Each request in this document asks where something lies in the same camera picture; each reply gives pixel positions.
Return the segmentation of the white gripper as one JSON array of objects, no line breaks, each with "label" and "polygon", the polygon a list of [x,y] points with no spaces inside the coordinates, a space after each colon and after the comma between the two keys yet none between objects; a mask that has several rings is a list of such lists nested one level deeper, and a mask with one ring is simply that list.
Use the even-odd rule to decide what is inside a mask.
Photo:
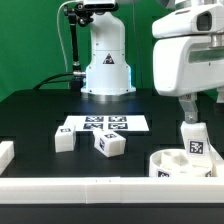
[{"label": "white gripper", "polygon": [[188,124],[198,121],[194,92],[219,87],[217,103],[224,104],[224,47],[211,48],[210,44],[209,36],[185,36],[162,39],[154,46],[155,88],[163,96],[180,96]]}]

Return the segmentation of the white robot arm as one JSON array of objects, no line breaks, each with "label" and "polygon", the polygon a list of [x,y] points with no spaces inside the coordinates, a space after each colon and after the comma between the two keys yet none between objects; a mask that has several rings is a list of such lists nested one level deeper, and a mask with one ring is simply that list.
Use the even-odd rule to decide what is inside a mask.
[{"label": "white robot arm", "polygon": [[[197,94],[215,89],[215,111],[224,114],[224,0],[158,0],[173,11],[156,20],[152,34],[153,78],[162,96],[177,97],[185,121],[198,120]],[[85,90],[94,95],[119,95],[130,89],[125,63],[124,26],[111,12],[118,0],[83,0],[93,13],[92,60]]]}]

